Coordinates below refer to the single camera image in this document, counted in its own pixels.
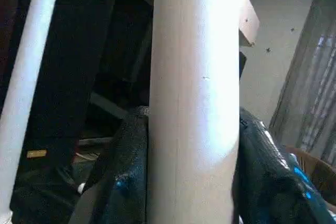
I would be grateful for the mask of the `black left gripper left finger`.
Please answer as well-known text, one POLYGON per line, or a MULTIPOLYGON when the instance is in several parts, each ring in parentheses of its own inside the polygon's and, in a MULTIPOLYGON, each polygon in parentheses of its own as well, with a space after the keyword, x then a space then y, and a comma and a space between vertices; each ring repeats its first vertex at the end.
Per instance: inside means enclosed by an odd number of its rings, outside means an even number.
POLYGON ((101 152, 69 223, 145 223, 149 107, 129 111, 101 152))

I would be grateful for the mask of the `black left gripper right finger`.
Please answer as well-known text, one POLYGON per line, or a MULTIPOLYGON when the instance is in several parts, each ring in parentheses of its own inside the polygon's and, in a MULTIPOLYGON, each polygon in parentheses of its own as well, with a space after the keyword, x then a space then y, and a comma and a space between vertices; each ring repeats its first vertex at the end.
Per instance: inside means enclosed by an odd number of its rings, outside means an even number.
POLYGON ((242 223, 335 223, 294 157, 244 108, 239 109, 237 170, 242 223))

